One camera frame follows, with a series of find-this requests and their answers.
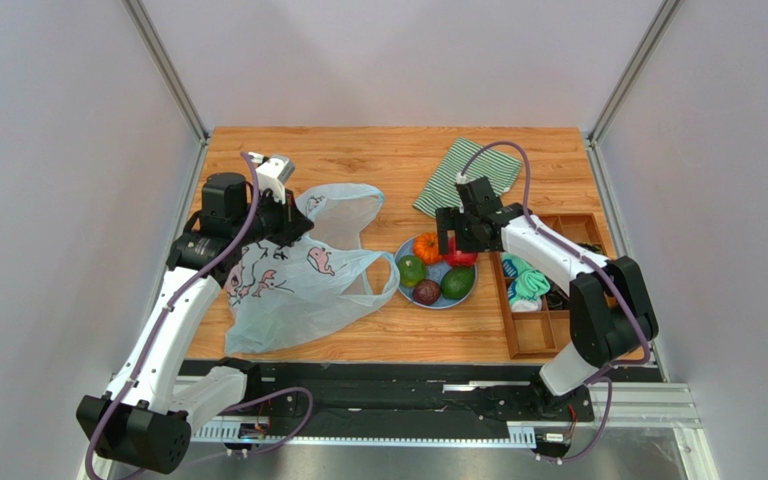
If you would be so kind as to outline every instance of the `bowl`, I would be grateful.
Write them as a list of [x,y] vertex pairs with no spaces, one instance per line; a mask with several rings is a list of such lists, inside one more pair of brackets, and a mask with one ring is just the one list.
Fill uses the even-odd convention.
[[[396,251],[396,263],[399,262],[399,259],[404,257],[405,255],[413,255],[414,254],[414,242],[416,242],[417,237],[414,237],[407,242],[403,243],[401,247],[399,247],[399,250]],[[446,275],[446,272],[449,270],[452,270],[452,267],[449,266],[446,262],[438,262],[434,265],[426,265],[426,276],[425,278],[429,280],[434,280],[437,282],[437,284],[440,284],[440,281],[443,280],[443,276]],[[413,288],[408,288],[403,286],[401,283],[399,284],[399,291],[402,292],[402,295],[405,296],[411,303],[414,305],[423,307],[423,308],[430,308],[432,310],[443,310],[446,308],[452,308],[455,305],[458,305],[459,303],[463,302],[467,299],[470,295],[473,294],[473,291],[476,289],[476,284],[479,283],[479,269],[476,268],[475,265],[473,265],[473,274],[475,275],[476,281],[473,282],[473,288],[470,289],[470,291],[467,293],[467,295],[464,295],[464,298],[461,298],[459,300],[450,300],[448,298],[443,298],[443,295],[440,296],[440,298],[437,299],[436,302],[432,303],[431,305],[423,305],[421,303],[417,303],[414,301],[411,294],[414,293]]]

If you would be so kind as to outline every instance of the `translucent plastic bag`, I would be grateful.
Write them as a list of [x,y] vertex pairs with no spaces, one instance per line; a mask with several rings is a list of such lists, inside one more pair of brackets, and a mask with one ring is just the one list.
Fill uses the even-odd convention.
[[[311,188],[297,198],[313,230],[292,247],[260,242],[243,248],[225,284],[236,324],[225,350],[262,353],[306,343],[344,328],[387,303],[399,285],[393,255],[363,250],[360,232],[381,210],[384,194],[370,185],[340,183]],[[390,278],[375,294],[366,269],[390,264]]]

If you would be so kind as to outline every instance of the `green striped towel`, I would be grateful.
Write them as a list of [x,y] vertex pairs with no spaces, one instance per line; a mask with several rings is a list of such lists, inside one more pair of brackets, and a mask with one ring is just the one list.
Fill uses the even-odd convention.
[[[434,216],[440,207],[457,207],[461,205],[458,191],[455,190],[455,174],[460,172],[467,160],[483,145],[458,137],[455,143],[443,157],[443,163],[437,167],[428,180],[419,198],[414,202],[414,208]],[[520,174],[522,160],[518,160],[493,149],[483,153],[467,170],[467,179],[473,181],[479,177],[488,177],[497,195],[507,192],[517,175]]]

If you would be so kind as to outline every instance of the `wooden tabletop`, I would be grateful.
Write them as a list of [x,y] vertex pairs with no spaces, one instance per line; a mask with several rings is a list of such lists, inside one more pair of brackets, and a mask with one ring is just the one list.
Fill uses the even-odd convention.
[[[414,235],[436,230],[434,219],[412,204],[457,137],[480,144],[512,140],[529,154],[532,187],[529,207],[538,214],[593,213],[614,256],[597,187],[579,130],[575,128],[217,128],[210,143],[192,210],[200,208],[200,186],[219,172],[249,176],[240,151],[280,153],[295,163],[287,185],[296,195],[326,183],[368,183],[384,192],[378,218],[361,235],[364,248],[395,253]],[[516,152],[501,151],[516,156]],[[521,172],[504,203],[521,201]],[[294,348],[240,358],[292,361],[387,361],[512,363],[499,299],[487,255],[480,255],[473,294],[448,310],[428,310],[398,292],[380,311],[343,330]],[[380,291],[389,271],[369,270]],[[189,349],[190,358],[225,356],[224,335],[233,316],[222,293],[212,305]]]

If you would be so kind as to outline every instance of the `orange pumpkin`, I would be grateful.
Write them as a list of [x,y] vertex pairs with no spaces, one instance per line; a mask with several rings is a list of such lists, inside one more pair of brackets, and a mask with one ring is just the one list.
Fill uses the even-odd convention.
[[414,255],[418,256],[426,265],[434,265],[443,261],[440,254],[440,246],[437,234],[434,232],[423,233],[414,242]]

